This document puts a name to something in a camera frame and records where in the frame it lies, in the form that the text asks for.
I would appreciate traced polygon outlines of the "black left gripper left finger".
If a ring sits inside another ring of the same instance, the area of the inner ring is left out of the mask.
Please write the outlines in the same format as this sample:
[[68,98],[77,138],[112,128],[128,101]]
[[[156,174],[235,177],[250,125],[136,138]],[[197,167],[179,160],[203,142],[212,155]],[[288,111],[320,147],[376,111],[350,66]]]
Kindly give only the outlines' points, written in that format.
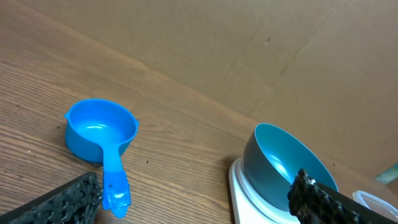
[[97,175],[87,172],[1,215],[7,224],[93,224],[103,200]]

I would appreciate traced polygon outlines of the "blue plastic measuring scoop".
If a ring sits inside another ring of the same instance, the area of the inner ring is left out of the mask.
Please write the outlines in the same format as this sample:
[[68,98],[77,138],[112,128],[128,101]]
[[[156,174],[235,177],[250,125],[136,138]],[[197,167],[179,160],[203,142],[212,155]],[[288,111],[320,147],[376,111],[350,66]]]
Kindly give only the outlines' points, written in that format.
[[139,122],[118,103],[85,99],[65,113],[65,143],[84,161],[103,165],[103,208],[124,218],[131,193],[121,155],[135,138]]

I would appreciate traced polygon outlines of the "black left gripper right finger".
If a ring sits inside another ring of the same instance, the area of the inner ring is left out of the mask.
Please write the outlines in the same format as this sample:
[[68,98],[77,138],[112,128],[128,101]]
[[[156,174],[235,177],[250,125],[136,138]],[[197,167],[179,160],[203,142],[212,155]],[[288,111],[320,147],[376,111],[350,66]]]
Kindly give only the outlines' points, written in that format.
[[387,218],[309,177],[300,169],[287,194],[289,212],[300,223],[389,224]]

